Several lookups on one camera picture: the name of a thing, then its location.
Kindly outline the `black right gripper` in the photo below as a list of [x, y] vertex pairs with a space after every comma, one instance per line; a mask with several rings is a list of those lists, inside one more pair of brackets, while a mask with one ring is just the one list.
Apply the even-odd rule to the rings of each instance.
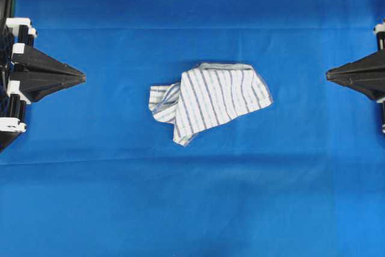
[[367, 96], [370, 100], [381, 104], [382, 133], [385, 133], [384, 122], [384, 77], [373, 76], [369, 72], [384, 71], [384, 32], [385, 20], [374, 26], [378, 51], [357, 61], [335, 67], [327, 71], [326, 79], [335, 84], [348, 87]]

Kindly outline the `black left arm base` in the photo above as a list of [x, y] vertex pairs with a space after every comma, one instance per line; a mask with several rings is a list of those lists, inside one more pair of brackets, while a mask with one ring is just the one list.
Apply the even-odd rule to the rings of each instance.
[[0, 152], [5, 150], [12, 142], [17, 139], [18, 132], [0, 131]]

